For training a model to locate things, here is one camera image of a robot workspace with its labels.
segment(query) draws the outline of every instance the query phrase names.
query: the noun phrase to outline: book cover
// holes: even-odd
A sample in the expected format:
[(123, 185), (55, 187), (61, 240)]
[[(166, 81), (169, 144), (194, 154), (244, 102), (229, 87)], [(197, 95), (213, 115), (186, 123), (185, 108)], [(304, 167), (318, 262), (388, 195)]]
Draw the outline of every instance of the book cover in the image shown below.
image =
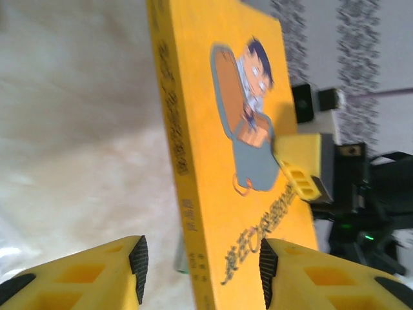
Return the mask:
[(198, 309), (264, 309), (262, 238), (317, 249), (272, 153), (297, 130), (281, 26), (236, 0), (148, 0)]

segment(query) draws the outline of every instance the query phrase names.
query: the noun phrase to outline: cartoon character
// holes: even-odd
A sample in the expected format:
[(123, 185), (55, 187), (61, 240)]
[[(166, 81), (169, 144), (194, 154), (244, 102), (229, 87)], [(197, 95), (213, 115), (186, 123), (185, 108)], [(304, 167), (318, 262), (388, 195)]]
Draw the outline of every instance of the cartoon character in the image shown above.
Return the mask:
[(263, 113), (265, 94), (274, 84), (268, 56), (255, 38), (238, 60), (229, 47), (214, 45), (211, 69), (219, 116), (232, 140), (234, 188), (242, 196), (251, 189), (269, 191), (278, 177), (279, 165), (271, 150), (272, 122)]

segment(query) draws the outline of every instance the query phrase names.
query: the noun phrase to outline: white carpet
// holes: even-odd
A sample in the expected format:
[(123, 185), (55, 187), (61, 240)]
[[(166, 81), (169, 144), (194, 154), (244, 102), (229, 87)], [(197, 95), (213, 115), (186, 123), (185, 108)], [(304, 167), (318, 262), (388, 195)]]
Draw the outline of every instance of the white carpet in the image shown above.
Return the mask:
[(0, 216), (30, 267), (148, 239), (142, 309), (193, 309), (173, 270), (179, 217), (142, 0), (6, 0), (0, 15)]

